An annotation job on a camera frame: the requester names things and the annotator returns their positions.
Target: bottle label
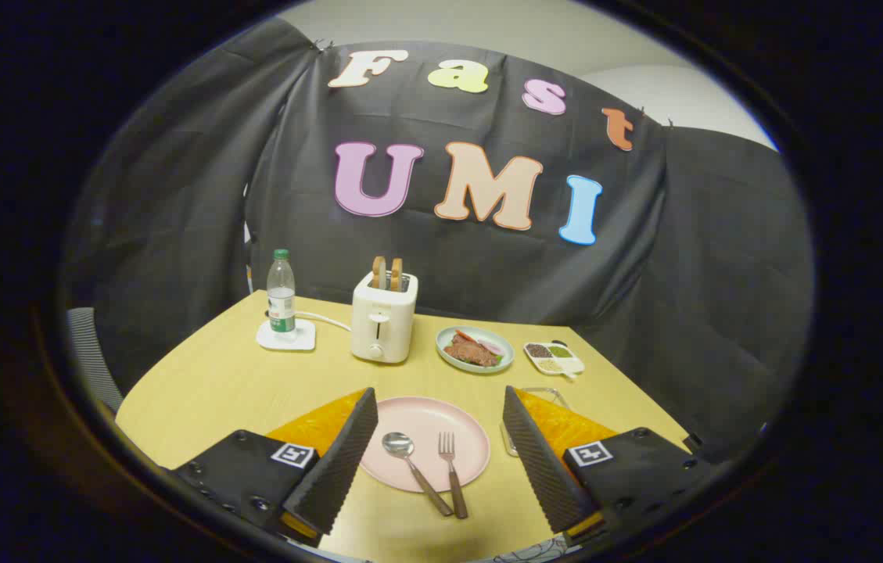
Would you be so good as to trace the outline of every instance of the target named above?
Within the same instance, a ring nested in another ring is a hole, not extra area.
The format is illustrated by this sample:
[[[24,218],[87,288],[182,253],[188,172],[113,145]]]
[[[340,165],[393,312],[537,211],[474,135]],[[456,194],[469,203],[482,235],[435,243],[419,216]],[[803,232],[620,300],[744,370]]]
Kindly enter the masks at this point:
[[[274,332],[291,332],[295,329],[295,298],[267,298],[271,329]]]

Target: white toaster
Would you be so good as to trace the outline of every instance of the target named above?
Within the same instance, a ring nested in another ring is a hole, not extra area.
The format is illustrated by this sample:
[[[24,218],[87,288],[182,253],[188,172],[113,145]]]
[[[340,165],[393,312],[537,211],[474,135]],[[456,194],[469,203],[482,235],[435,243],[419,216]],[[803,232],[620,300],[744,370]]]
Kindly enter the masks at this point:
[[[386,272],[386,287],[392,272]],[[387,364],[406,360],[417,306],[417,277],[402,274],[398,292],[372,288],[372,272],[358,282],[351,302],[351,353]]]

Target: divided spice tray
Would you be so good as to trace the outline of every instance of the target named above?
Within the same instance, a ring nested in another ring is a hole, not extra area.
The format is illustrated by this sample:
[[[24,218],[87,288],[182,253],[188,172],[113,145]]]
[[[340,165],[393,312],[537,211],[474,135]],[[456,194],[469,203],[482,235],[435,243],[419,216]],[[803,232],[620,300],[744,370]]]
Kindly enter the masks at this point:
[[[524,355],[545,375],[578,374],[583,371],[583,361],[573,350],[559,343],[527,342]]]

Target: white plate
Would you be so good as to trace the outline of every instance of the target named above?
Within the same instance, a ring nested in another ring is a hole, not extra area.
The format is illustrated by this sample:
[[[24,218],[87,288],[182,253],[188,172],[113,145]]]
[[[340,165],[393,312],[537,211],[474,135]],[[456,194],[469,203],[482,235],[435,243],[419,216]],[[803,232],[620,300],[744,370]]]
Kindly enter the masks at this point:
[[[503,356],[501,358],[501,362],[496,364],[491,368],[484,368],[482,366],[476,366],[475,364],[466,363],[466,361],[456,360],[451,355],[445,352],[445,346],[451,346],[451,339],[455,337],[455,331],[463,331],[466,335],[469,335],[470,338],[473,339],[484,339],[490,345],[496,346],[496,348],[501,349],[501,353],[498,356]],[[434,342],[435,346],[437,346],[438,354],[444,358],[447,363],[452,364],[459,370],[472,371],[473,374],[496,374],[498,371],[506,370],[507,366],[510,366],[510,363],[514,360],[514,349],[510,346],[510,343],[505,341],[500,335],[494,334],[494,332],[484,331],[481,328],[473,328],[473,327],[448,327],[443,331],[438,332],[437,340]]]

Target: white coaster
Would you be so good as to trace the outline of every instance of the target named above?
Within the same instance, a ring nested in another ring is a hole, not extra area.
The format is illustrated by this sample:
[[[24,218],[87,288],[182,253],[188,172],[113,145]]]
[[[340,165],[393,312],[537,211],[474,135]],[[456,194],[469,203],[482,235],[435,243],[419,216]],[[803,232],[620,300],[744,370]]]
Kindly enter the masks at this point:
[[[265,318],[257,328],[257,343],[269,350],[312,350],[316,348],[316,325],[295,317],[295,339],[289,341],[272,331],[270,321]]]

